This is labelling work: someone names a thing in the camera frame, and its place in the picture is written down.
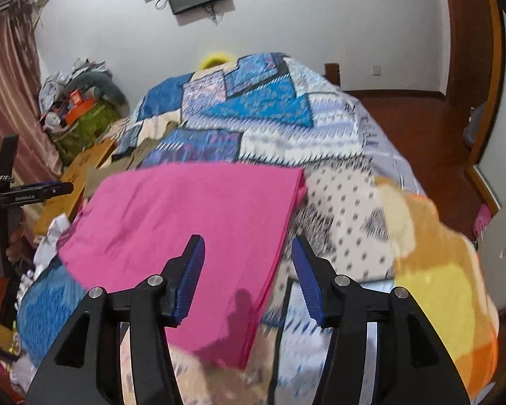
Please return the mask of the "person left hand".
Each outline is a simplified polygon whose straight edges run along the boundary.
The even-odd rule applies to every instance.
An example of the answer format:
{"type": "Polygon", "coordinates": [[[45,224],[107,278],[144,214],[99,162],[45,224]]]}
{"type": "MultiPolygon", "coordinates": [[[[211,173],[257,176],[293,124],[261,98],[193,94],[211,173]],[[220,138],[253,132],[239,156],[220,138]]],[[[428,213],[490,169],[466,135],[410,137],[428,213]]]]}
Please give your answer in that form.
{"type": "Polygon", "coordinates": [[[22,239],[24,235],[24,219],[10,232],[10,246],[6,251],[9,261],[14,264],[19,262],[22,256],[22,239]]]}

